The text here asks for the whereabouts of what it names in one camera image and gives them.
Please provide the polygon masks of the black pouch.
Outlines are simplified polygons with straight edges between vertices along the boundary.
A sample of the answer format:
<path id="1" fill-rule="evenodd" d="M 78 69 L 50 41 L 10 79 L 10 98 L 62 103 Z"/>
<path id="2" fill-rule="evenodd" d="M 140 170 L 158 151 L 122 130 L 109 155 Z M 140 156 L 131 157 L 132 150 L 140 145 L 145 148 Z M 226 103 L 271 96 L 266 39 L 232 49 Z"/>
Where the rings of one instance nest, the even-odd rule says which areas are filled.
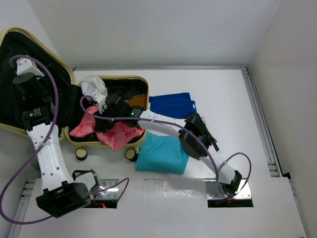
<path id="1" fill-rule="evenodd" d="M 204 135 L 207 136 L 207 144 L 209 146 L 212 146 L 216 152 L 219 151 L 219 147 L 217 145 L 217 140 L 211 135 L 211 133 L 209 132 L 208 128 L 206 127 L 206 123 L 205 123 L 205 119 L 204 117 L 200 117 L 201 120 L 201 127 L 202 127 L 202 132 Z"/>

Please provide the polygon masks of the pink patterned garment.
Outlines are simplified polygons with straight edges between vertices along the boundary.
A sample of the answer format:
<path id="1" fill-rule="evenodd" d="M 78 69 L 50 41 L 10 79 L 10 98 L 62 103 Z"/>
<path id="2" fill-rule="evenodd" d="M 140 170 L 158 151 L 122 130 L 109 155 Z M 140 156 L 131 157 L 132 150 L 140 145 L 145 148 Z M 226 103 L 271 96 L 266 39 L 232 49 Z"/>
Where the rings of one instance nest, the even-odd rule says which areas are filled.
<path id="1" fill-rule="evenodd" d="M 133 139 L 142 136 L 144 130 L 129 127 L 122 122 L 116 122 L 114 127 L 107 132 L 97 129 L 97 121 L 94 117 L 84 113 L 80 123 L 69 132 L 70 136 L 84 138 L 87 135 L 95 134 L 98 140 L 113 150 L 118 150 Z"/>

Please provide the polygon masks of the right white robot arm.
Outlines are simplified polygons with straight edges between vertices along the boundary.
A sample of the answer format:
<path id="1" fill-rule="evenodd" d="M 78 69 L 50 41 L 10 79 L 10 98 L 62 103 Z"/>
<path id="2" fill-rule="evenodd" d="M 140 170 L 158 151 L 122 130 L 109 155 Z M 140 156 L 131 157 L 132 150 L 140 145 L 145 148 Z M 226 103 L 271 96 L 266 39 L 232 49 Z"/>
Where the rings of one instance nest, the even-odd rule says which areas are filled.
<path id="1" fill-rule="evenodd" d="M 185 119 L 170 118 L 139 106 L 132 107 L 118 94 L 108 98 L 96 94 L 93 99 L 99 110 L 95 114 L 96 121 L 102 130 L 110 130 L 117 122 L 122 122 L 131 128 L 152 130 L 175 137 L 180 141 L 185 154 L 202 161 L 214 172 L 226 195 L 234 196 L 238 191 L 242 175 L 218 154 L 216 140 L 199 114 Z"/>

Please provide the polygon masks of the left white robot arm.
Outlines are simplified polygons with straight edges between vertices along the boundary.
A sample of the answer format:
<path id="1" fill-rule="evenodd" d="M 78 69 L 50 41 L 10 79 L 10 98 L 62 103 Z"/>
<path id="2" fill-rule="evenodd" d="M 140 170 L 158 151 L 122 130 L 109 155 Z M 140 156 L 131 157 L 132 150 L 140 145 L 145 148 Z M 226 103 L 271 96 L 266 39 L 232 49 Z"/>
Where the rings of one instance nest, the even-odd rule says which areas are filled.
<path id="1" fill-rule="evenodd" d="M 55 96 L 39 76 L 24 73 L 13 80 L 22 94 L 22 121 L 38 150 L 43 194 L 36 198 L 39 208 L 59 218 L 91 203 L 90 190 L 96 185 L 94 171 L 73 179 L 68 172 L 59 144 L 54 113 Z"/>

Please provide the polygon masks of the turquoise shirt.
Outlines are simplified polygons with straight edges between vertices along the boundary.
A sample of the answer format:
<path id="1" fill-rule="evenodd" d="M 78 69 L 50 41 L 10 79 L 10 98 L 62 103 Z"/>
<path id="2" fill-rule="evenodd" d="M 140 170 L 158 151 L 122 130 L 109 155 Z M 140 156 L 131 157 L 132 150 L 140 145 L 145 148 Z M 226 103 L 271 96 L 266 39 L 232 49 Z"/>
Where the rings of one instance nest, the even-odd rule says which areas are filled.
<path id="1" fill-rule="evenodd" d="M 135 169 L 139 172 L 182 175 L 188 160 L 189 156 L 183 151 L 178 139 L 147 132 Z"/>

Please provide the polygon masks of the white drawstring bag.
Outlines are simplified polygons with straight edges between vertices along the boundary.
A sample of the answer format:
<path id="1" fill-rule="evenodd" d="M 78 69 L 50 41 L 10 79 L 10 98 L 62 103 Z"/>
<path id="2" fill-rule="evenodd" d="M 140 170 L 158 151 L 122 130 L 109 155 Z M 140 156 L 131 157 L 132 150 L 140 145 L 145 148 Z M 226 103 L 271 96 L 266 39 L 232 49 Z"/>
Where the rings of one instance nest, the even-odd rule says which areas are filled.
<path id="1" fill-rule="evenodd" d="M 95 97 L 97 94 L 108 96 L 104 81 L 96 75 L 88 75 L 80 82 L 82 94 L 84 96 Z"/>

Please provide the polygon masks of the royal blue towel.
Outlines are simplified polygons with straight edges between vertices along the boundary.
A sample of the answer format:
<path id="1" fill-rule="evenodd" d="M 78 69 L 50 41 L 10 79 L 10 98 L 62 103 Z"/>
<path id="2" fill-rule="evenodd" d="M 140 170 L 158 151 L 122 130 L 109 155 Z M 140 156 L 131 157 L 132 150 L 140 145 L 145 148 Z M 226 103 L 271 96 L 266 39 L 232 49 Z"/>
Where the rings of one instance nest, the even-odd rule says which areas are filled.
<path id="1" fill-rule="evenodd" d="M 184 119 L 197 113 L 189 92 L 150 96 L 149 102 L 152 112 L 170 118 Z"/>

